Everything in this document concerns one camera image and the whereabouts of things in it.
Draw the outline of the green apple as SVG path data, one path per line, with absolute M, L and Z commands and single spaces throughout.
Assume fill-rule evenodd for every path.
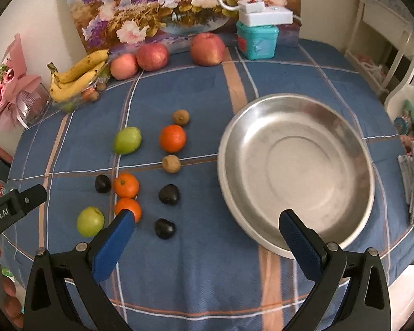
M 94 237 L 104 227 L 104 214 L 97 207 L 85 208 L 78 216 L 77 229 L 83 237 Z

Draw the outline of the blue plaid tablecloth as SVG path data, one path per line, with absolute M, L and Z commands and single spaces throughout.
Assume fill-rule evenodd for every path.
M 414 226 L 397 158 L 403 149 L 381 102 L 333 46 L 302 40 L 280 46 L 274 59 L 247 61 L 230 49 L 222 65 L 201 67 L 188 53 L 173 55 L 156 73 L 114 84 L 71 114 L 50 111 L 18 144 L 8 184 L 21 190 L 44 185 L 47 202 L 0 239 L 9 268 L 26 284 L 38 247 L 71 250 L 82 239 L 76 228 L 89 206 L 110 217 L 112 194 L 94 187 L 100 174 L 128 172 L 140 183 L 143 218 L 118 268 L 103 287 L 134 330 L 281 330 L 312 288 L 297 264 L 269 253 L 246 235 L 229 213 L 217 180 L 221 135 L 236 111 L 256 97 L 301 94 L 328 105 L 364 139 L 375 172 L 375 201 L 352 250 L 374 247 L 390 282 L 414 260 Z M 187 140 L 178 153 L 159 144 L 161 130 L 184 109 Z M 139 128 L 141 146 L 128 155 L 113 151 L 116 134 Z M 178 156 L 170 174 L 162 159 Z M 165 185 L 179 189 L 177 204 L 163 204 Z M 167 240 L 155 234 L 164 218 L 176 225 Z

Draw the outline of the pink flower bouquet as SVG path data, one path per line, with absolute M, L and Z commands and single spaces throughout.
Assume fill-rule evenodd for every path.
M 50 103 L 42 78 L 27 72 L 21 36 L 16 34 L 0 64 L 0 131 L 30 129 Z

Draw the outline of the brown kiwi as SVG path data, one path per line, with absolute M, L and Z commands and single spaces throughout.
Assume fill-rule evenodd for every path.
M 190 122 L 190 114 L 184 110 L 177 110 L 172 114 L 172 121 L 178 126 L 186 126 Z
M 162 159 L 162 168 L 170 174 L 175 174 L 178 173 L 180 171 L 180 169 L 182 168 L 182 164 L 178 158 L 178 156 L 175 155 L 168 155 L 165 156 Z

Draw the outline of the pale pink apple left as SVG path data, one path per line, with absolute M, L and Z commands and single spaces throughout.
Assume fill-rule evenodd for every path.
M 136 56 L 129 53 L 115 58 L 110 65 L 110 74 L 118 81 L 130 79 L 137 71 L 138 63 Z

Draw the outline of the large steel bowl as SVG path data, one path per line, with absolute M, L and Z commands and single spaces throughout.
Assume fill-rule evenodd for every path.
M 286 258 L 292 254 L 278 226 L 286 209 L 324 241 L 348 247 L 374 202 L 372 162 L 359 134 L 333 109 L 297 94 L 242 108 L 221 138 L 217 174 L 242 230 Z

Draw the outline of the green pear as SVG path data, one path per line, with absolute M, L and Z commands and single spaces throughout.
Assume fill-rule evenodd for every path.
M 113 151 L 118 155 L 128 155 L 135 152 L 142 143 L 142 135 L 137 127 L 126 127 L 116 134 Z

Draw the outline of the white shelf rack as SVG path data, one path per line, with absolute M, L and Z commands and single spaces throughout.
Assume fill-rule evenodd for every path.
M 414 22 L 379 0 L 359 0 L 345 57 L 392 118 L 414 104 Z

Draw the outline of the orange tangerine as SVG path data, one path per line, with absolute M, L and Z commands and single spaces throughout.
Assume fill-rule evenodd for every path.
M 161 130 L 159 135 L 160 147 L 167 153 L 178 153 L 186 144 L 185 130 L 178 125 L 169 125 Z
M 113 182 L 113 190 L 119 198 L 134 199 L 139 192 L 140 183 L 130 173 L 119 174 Z
M 140 222 L 142 218 L 142 209 L 138 201 L 130 198 L 119 199 L 114 206 L 113 212 L 115 215 L 117 215 L 123 210 L 128 210 L 134 215 L 136 224 Z

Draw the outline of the big red apple right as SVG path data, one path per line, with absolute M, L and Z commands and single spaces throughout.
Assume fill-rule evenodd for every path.
M 218 35 L 206 32 L 197 34 L 191 41 L 190 54 L 200 66 L 216 66 L 224 59 L 225 44 Z

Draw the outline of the dark plum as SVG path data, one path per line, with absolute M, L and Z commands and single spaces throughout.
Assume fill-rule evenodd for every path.
M 172 238 L 176 233 L 176 225 L 164 218 L 157 219 L 155 222 L 155 234 L 163 240 Z
M 160 189 L 158 193 L 158 199 L 167 205 L 175 205 L 178 203 L 180 198 L 179 189 L 176 185 L 169 184 L 165 185 Z
M 107 194 L 111 190 L 110 178 L 104 174 L 100 174 L 95 178 L 95 190 L 99 194 Z

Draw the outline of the clear plastic fruit tray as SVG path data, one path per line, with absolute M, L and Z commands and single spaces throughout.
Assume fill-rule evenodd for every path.
M 99 63 L 80 78 L 68 83 L 60 82 L 53 63 L 49 63 L 47 68 L 51 72 L 50 98 L 58 109 L 66 113 L 71 113 L 87 103 L 96 102 L 107 89 L 111 78 L 109 62 Z

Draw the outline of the dark plum middle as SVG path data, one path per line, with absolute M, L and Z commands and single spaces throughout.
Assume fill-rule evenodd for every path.
M 167 205 L 175 205 L 178 203 L 180 198 L 179 189 L 176 185 L 169 184 L 165 185 L 160 189 L 158 193 L 158 199 Z

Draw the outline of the teal plastic box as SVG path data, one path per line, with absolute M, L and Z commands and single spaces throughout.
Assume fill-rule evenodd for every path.
M 279 28 L 275 25 L 248 27 L 236 22 L 238 50 L 248 60 L 271 59 L 274 57 Z

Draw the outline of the flower painting canvas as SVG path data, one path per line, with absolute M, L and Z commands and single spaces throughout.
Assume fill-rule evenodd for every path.
M 235 32 L 237 11 L 217 0 L 66 0 L 81 42 L 90 54 L 152 41 L 170 45 L 203 32 Z M 236 6 L 240 0 L 223 0 Z M 301 0 L 263 0 L 266 6 L 286 7 L 296 16 Z

